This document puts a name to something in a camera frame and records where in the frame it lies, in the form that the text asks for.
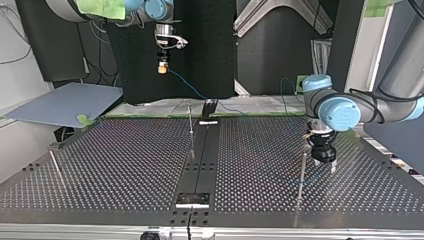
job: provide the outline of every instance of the wire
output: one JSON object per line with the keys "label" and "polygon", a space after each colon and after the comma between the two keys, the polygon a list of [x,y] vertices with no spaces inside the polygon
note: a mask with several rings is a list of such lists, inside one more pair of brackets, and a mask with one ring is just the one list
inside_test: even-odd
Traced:
{"label": "wire", "polygon": [[[281,81],[288,81],[288,82],[290,82],[290,84],[292,85],[292,87],[293,87],[293,92],[294,92],[294,95],[296,96],[296,100],[298,101],[298,102],[300,102],[300,103],[302,103],[302,104],[304,104],[305,102],[303,102],[303,101],[301,101],[299,98],[298,98],[298,94],[297,94],[297,91],[296,91],[296,85],[294,84],[294,82],[291,80],[291,79],[289,79],[289,78],[283,78],[283,79],[281,79]],[[280,94],[281,95],[283,95],[283,89],[280,89]]]}
{"label": "wire", "polygon": [[63,127],[62,136],[60,137],[60,142],[63,142],[65,140],[65,134],[66,134],[66,127]]}
{"label": "wire", "polygon": [[24,56],[17,58],[17,59],[14,59],[14,60],[6,61],[6,62],[0,62],[0,65],[19,62],[19,61],[25,59],[26,57],[28,57],[28,55],[31,53],[31,50],[32,50],[32,47],[29,47],[28,52]]}
{"label": "wire", "polygon": [[113,82],[112,82],[114,87],[116,87],[116,83],[118,82],[119,79],[120,78],[119,78],[119,73],[118,73],[118,75],[116,75],[115,79],[113,79]]}
{"label": "wire", "polygon": [[185,79],[184,79],[184,77],[183,76],[181,76],[180,74],[178,74],[178,73],[176,73],[176,72],[174,72],[174,71],[172,71],[171,69],[168,69],[168,71],[170,72],[170,73],[172,73],[172,74],[174,74],[175,76],[177,76],[177,77],[179,77],[180,79],[181,79],[181,81],[183,81],[184,83],[185,83],[185,85],[187,85],[189,88],[191,88],[191,90],[193,90],[196,94],[197,94],[197,96],[199,96],[200,98],[203,98],[203,99],[208,99],[207,97],[205,97],[205,96],[203,96],[202,94],[200,94],[193,86],[191,86]]}
{"label": "wire", "polygon": [[22,34],[17,28],[16,26],[12,23],[12,21],[10,20],[10,18],[6,15],[6,12],[3,11],[3,8],[6,10],[11,11],[13,14],[15,14],[16,18],[18,18],[19,20],[21,19],[18,11],[16,11],[14,8],[12,8],[11,6],[4,4],[4,3],[0,3],[0,13],[3,16],[3,18],[7,21],[7,23],[13,28],[13,30],[16,32],[16,34],[18,34],[18,36],[29,45],[29,41],[28,38],[26,37],[25,34]]}
{"label": "wire", "polygon": [[108,41],[106,41],[106,40],[102,39],[101,37],[99,37],[99,36],[97,35],[97,33],[94,31],[92,21],[90,21],[90,23],[89,23],[89,24],[90,24],[91,32],[93,33],[94,37],[96,37],[96,38],[97,38],[99,41],[101,41],[102,43],[110,44],[110,42],[108,42]]}
{"label": "wire", "polygon": [[417,15],[424,20],[424,12],[423,10],[420,8],[420,6],[418,6],[417,2],[415,2],[415,0],[408,0],[409,5],[411,5],[412,9],[414,9],[414,11],[417,13]]}
{"label": "wire", "polygon": [[143,18],[140,16],[140,14],[138,13],[138,11],[135,12],[135,15],[137,16],[137,19],[140,23],[142,23],[143,25],[140,26],[140,24],[138,24],[137,26],[141,29],[144,29],[144,20]]}
{"label": "wire", "polygon": [[379,100],[383,100],[383,101],[386,101],[386,102],[414,102],[414,101],[417,101],[418,99],[423,97],[422,94],[419,94],[418,96],[413,97],[413,98],[398,98],[398,97],[391,96],[391,95],[385,93],[381,89],[379,89],[379,90],[385,97],[377,96],[372,92],[365,92],[365,91],[361,91],[361,90],[355,89],[355,88],[349,89],[349,92],[350,93],[356,92],[356,93],[364,94],[366,96],[369,96],[369,97],[372,97],[372,98],[375,98],[375,99],[379,99]]}
{"label": "wire", "polygon": [[239,110],[236,110],[236,109],[230,109],[230,108],[227,108],[224,104],[220,103],[219,101],[218,101],[218,104],[221,104],[221,106],[222,106],[225,110],[227,110],[227,111],[230,111],[230,112],[238,112],[238,113],[240,113],[241,115],[246,116],[246,114],[245,114],[244,112],[239,111]]}
{"label": "wire", "polygon": [[318,14],[319,14],[320,8],[321,8],[321,0],[318,0],[318,7],[317,7],[317,10],[315,12],[314,24],[312,26],[312,31],[313,31],[313,33],[312,33],[312,56],[314,57],[315,67],[317,68],[317,74],[319,73],[319,66],[318,66],[317,55],[316,55],[316,52],[315,52],[315,34],[316,34],[315,33],[316,32],[315,27],[317,25]]}
{"label": "wire", "polygon": [[113,74],[106,72],[106,70],[103,68],[103,65],[102,65],[102,43],[100,41],[99,41],[99,67],[100,67],[100,70],[108,77],[116,77],[119,73],[119,67],[118,66],[116,67],[116,71]]}
{"label": "wire", "polygon": [[[172,73],[172,74],[174,74],[175,76],[177,76],[177,77],[179,77],[180,79],[181,79],[181,81],[183,81],[184,83],[185,83],[185,85],[187,85],[189,88],[191,88],[196,94],[197,94],[197,96],[199,96],[200,98],[203,98],[203,99],[208,99],[207,97],[205,97],[205,96],[203,96],[202,94],[200,94],[192,85],[190,85],[185,79],[184,79],[184,77],[183,76],[181,76],[180,74],[178,74],[178,73],[176,73],[176,72],[174,72],[174,71],[172,71],[171,69],[168,69],[168,71],[170,72],[170,73]],[[227,111],[230,111],[230,112],[238,112],[238,113],[240,113],[241,115],[243,115],[243,116],[245,116],[246,114],[245,113],[243,113],[242,111],[239,111],[239,110],[235,110],[235,109],[230,109],[230,108],[227,108],[226,106],[224,106],[224,104],[222,104],[222,103],[220,103],[219,101],[218,101],[218,104],[221,104],[221,106],[224,108],[224,109],[226,109]]]}
{"label": "wire", "polygon": [[[288,78],[283,78],[283,79],[281,79],[280,80],[280,95],[281,95],[281,99],[283,99],[283,103],[284,103],[284,110],[285,110],[285,112],[286,112],[286,115],[288,116],[289,115],[289,112],[288,112],[288,110],[287,110],[287,103],[286,103],[286,99],[284,98],[284,94],[283,94],[283,82],[284,81],[288,81],[288,82],[290,82],[290,84],[292,85],[292,87],[293,87],[293,90],[294,90],[294,92],[295,92],[295,94],[296,94],[296,88],[295,88],[295,85],[294,85],[294,83],[293,83],[293,81],[292,80],[290,80],[290,79],[288,79]],[[296,100],[297,101],[299,101],[300,103],[302,103],[302,104],[304,104],[304,102],[302,102],[302,101],[300,101],[298,98],[297,98],[297,94],[296,94]]]}
{"label": "wire", "polygon": [[349,96],[349,97],[353,97],[353,98],[357,98],[363,102],[365,102],[366,104],[368,104],[370,107],[373,108],[374,110],[374,114],[378,114],[380,116],[380,124],[383,124],[386,122],[383,113],[380,111],[380,109],[378,109],[378,106],[375,103],[372,103],[370,101],[368,101],[366,98],[363,98],[357,94],[353,94],[353,93],[334,93],[334,94],[329,94],[323,98],[321,98],[316,104],[315,104],[315,108],[313,109],[313,112],[315,115],[317,115],[317,108],[318,106],[321,105],[322,102],[324,102],[325,100],[327,100],[328,98],[331,97],[336,97],[336,96]]}
{"label": "wire", "polygon": [[99,30],[99,32],[104,33],[104,34],[106,33],[106,30],[99,27],[96,22],[91,21],[91,23],[94,25],[95,28],[97,28],[97,30]]}

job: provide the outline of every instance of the blue board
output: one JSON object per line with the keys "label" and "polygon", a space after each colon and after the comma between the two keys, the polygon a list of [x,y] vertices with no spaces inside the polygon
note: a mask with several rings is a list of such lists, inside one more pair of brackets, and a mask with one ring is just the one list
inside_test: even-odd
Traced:
{"label": "blue board", "polygon": [[20,121],[83,128],[77,119],[85,115],[95,120],[122,96],[122,89],[108,86],[69,83],[38,97],[5,117]]}

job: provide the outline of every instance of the white wall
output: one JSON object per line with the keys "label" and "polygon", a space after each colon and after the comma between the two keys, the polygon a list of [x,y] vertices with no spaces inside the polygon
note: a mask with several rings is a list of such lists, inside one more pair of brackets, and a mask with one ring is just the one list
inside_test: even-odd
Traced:
{"label": "white wall", "polygon": [[[14,0],[0,0],[13,6]],[[8,13],[18,29],[20,22]],[[25,55],[28,45],[22,41],[0,16],[0,62]],[[0,64],[0,116],[11,109],[49,91],[43,81],[34,55],[12,64]],[[57,127],[0,120],[0,182],[47,152],[54,141],[52,131]]]}

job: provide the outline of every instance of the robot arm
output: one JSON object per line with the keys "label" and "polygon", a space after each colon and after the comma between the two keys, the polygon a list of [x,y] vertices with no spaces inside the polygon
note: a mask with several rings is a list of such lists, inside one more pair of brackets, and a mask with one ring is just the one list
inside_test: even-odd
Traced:
{"label": "robot arm", "polygon": [[401,122],[420,117],[424,111],[424,21],[416,19],[375,92],[351,89],[338,93],[331,78],[316,75],[304,83],[309,143],[312,155],[332,162],[335,132],[352,129],[359,122]]}
{"label": "robot arm", "polygon": [[[80,13],[75,0],[46,0],[50,8],[60,17],[72,22],[99,19],[98,16]],[[174,23],[174,0],[125,0],[125,20],[110,20],[120,27],[129,27],[146,22],[156,22],[154,36],[159,47],[158,72],[168,73],[171,49],[183,49],[187,40],[176,35]]]}

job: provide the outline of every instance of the orange cap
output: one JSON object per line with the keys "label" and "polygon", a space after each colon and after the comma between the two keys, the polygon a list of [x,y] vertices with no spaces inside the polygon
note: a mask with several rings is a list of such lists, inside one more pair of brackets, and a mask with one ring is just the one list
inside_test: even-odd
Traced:
{"label": "orange cap", "polygon": [[160,73],[160,74],[167,74],[168,73],[168,67],[166,67],[166,66],[159,66],[158,67],[158,73]]}

